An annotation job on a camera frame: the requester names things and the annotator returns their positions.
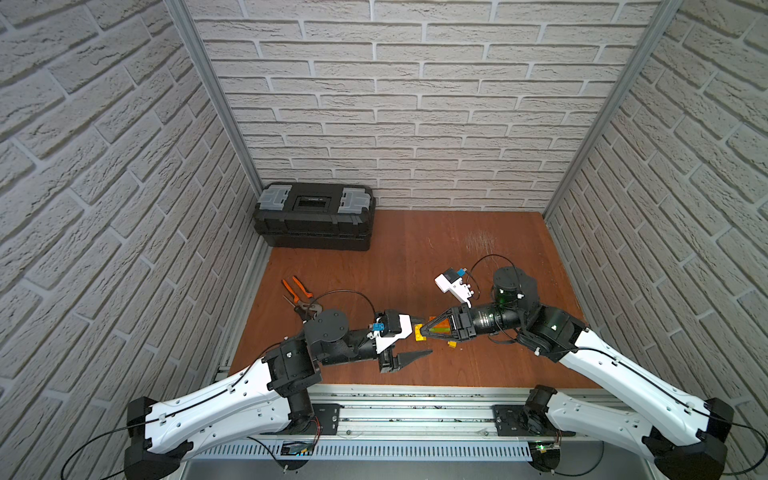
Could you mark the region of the orange lego brick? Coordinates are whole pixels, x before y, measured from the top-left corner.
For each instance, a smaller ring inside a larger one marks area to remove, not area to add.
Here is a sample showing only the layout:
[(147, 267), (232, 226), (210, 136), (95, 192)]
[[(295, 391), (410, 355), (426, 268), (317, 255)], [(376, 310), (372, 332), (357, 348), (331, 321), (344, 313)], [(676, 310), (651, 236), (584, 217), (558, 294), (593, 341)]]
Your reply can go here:
[(451, 322), (448, 319), (437, 322), (431, 321), (428, 325), (427, 332), (434, 335), (451, 335), (452, 328)]

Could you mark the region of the yellow lego brick front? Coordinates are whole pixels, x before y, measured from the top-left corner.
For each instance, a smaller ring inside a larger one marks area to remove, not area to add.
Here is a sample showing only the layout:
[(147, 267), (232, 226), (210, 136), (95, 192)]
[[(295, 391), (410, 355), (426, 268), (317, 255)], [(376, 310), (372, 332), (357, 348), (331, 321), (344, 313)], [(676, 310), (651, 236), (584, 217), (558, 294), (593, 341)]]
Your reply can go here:
[(423, 342), (427, 340), (427, 338), (422, 334), (422, 327), (422, 324), (416, 324), (413, 326), (414, 337), (417, 342)]

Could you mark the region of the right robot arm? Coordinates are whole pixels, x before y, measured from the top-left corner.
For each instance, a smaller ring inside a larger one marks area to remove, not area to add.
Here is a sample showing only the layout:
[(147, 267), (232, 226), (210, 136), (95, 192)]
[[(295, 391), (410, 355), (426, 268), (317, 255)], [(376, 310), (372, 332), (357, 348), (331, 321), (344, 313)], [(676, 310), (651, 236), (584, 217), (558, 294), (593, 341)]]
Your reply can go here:
[(584, 321), (542, 304), (536, 281), (515, 266), (494, 273), (491, 300), (484, 305), (473, 301), (465, 274), (448, 269), (436, 277), (438, 288), (460, 304), (424, 324), (423, 337), (464, 342), (513, 332), (510, 344), (580, 373), (628, 407), (603, 407), (539, 385), (519, 414), (524, 429), (596, 438), (652, 461), (668, 479), (718, 479), (724, 474), (734, 416), (727, 402), (703, 400), (640, 367)]

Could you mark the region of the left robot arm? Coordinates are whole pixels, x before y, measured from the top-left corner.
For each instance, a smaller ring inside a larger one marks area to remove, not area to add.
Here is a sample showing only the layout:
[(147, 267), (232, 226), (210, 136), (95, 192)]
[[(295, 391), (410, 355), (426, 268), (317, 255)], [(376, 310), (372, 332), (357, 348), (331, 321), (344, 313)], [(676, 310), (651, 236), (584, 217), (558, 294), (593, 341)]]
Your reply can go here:
[(380, 313), (369, 329), (352, 330), (343, 312), (328, 309), (223, 380), (176, 399), (132, 400), (125, 477), (162, 479), (214, 446), (250, 434), (302, 432), (315, 419), (308, 389), (321, 382), (322, 367), (375, 360), (381, 372), (397, 372), (428, 354), (395, 354), (395, 343), (412, 332), (411, 318), (395, 310)]

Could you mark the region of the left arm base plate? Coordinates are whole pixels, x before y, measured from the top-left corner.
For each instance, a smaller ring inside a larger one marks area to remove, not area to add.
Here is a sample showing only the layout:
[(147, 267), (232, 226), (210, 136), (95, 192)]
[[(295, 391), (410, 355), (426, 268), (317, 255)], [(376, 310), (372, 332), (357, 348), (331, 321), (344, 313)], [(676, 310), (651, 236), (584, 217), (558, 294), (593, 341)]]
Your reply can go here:
[(277, 432), (268, 432), (268, 435), (299, 435), (311, 436), (317, 432), (321, 436), (335, 436), (338, 432), (342, 405), (338, 403), (313, 403), (314, 416), (303, 425), (289, 425)]

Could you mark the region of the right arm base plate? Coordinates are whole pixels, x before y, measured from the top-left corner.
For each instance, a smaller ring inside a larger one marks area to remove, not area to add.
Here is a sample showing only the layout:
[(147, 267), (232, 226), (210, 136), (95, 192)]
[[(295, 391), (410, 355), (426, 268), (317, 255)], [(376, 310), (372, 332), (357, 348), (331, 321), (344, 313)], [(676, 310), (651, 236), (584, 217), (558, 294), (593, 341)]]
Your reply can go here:
[(558, 430), (547, 417), (546, 406), (497, 404), (491, 407), (499, 437), (573, 437), (575, 432)]

